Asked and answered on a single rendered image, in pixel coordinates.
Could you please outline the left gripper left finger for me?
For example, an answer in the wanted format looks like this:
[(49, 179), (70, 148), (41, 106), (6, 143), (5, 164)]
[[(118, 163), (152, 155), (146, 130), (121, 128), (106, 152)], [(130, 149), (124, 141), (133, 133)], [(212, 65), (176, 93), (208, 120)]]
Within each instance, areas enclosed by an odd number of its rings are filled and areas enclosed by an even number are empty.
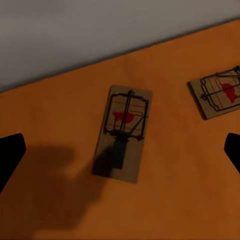
[(0, 193), (26, 153), (22, 133), (0, 138)]

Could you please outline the mousetrap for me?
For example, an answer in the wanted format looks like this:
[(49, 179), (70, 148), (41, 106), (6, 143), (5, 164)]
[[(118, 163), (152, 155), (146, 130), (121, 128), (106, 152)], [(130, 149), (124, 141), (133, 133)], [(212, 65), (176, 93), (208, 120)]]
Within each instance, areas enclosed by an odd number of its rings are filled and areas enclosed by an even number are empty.
[(92, 174), (137, 184), (152, 97), (112, 85)]
[(240, 110), (240, 66), (189, 81), (205, 120)]

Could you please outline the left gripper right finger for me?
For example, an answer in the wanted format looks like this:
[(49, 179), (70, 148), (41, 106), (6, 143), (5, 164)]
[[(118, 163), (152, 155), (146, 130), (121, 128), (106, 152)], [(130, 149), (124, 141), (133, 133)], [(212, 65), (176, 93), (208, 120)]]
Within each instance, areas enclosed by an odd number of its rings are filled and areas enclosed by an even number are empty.
[(227, 135), (224, 151), (240, 173), (240, 135), (229, 133)]

